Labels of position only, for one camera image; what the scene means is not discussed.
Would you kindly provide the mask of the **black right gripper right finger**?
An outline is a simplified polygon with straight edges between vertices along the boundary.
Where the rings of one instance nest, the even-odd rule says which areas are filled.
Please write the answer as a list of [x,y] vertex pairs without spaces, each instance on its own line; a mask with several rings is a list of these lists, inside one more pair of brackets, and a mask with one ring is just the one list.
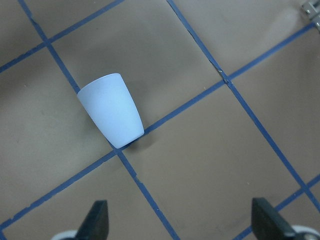
[[303,225],[289,224],[264,198],[251,201],[251,229],[258,240],[318,240],[320,233]]

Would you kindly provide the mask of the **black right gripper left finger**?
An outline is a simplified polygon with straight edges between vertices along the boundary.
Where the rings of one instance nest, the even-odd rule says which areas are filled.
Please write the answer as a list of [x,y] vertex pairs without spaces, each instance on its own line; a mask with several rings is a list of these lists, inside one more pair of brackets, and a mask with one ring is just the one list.
[[106,240],[109,235],[109,210],[107,200],[97,200],[78,230],[57,233],[53,240]]

